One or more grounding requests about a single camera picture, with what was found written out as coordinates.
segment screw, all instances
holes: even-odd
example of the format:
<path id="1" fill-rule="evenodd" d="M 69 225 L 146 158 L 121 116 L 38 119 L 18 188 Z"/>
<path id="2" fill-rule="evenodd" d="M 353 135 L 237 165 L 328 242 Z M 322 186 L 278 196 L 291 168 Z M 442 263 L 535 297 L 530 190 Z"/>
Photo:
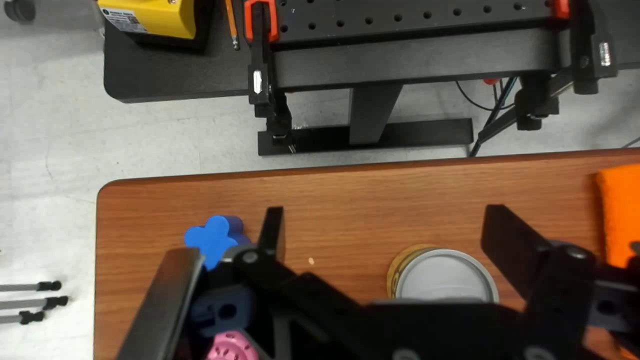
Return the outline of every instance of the screw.
<path id="1" fill-rule="evenodd" d="M 257 263 L 257 253 L 243 253 L 241 254 L 243 265 L 256 265 Z"/>
<path id="2" fill-rule="evenodd" d="M 556 356 L 552 353 L 548 353 L 545 349 L 540 349 L 540 347 L 523 349 L 523 359 L 525 360 L 556 360 Z"/>
<path id="3" fill-rule="evenodd" d="M 409 349 L 398 349 L 392 360 L 420 360 L 420 356 Z"/>
<path id="4" fill-rule="evenodd" d="M 583 259 L 585 259 L 585 253 L 583 253 L 581 248 L 566 246 L 563 251 L 566 251 L 566 254 L 570 254 L 572 259 L 577 259 L 577 261 L 583 261 Z"/>

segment black stand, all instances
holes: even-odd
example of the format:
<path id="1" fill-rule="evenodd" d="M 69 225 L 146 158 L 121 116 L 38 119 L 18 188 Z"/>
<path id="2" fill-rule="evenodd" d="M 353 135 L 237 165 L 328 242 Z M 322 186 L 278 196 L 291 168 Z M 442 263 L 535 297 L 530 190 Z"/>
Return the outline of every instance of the black stand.
<path id="1" fill-rule="evenodd" d="M 468 146 L 473 142 L 469 119 L 388 125 L 400 93 L 402 84 L 353 88 L 348 126 L 290 131 L 285 142 L 278 136 L 282 135 L 282 129 L 274 129 L 274 123 L 267 121 L 266 133 L 257 135 L 257 155 L 274 157 L 442 144 Z"/>

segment wooden tabletop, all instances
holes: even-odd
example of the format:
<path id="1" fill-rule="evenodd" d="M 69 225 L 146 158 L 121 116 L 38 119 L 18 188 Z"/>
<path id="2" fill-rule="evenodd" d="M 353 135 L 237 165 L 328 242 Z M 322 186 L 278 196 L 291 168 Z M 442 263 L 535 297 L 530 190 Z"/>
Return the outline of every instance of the wooden tabletop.
<path id="1" fill-rule="evenodd" d="M 96 359 L 117 354 L 163 253 L 182 246 L 186 228 L 228 215 L 256 238 L 267 207 L 285 211 L 285 265 L 359 303 L 386 297 L 400 251 L 434 244 L 477 259 L 501 304 L 521 309 L 480 251 L 483 207 L 506 205 L 544 236 L 600 253 L 593 175 L 630 162 L 640 150 L 112 183 L 97 196 Z M 608 339 L 595 337 L 595 349 L 608 353 Z"/>

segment orange object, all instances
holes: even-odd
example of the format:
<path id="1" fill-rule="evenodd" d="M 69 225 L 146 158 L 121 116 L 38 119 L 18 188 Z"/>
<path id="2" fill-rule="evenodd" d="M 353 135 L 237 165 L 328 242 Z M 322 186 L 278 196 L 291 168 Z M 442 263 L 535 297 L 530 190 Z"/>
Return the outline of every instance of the orange object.
<path id="1" fill-rule="evenodd" d="M 553 0 L 552 3 L 553 16 L 559 20 L 570 20 L 572 19 L 572 7 L 570 0 Z"/>
<path id="2" fill-rule="evenodd" d="M 267 7 L 267 43 L 279 40 L 279 28 L 278 28 L 278 10 L 275 0 L 245 0 L 243 3 L 243 36 L 248 43 L 254 40 L 254 7 L 266 5 Z"/>
<path id="3" fill-rule="evenodd" d="M 604 203 L 606 263 L 625 268 L 640 242 L 640 165 L 608 168 L 598 175 Z"/>

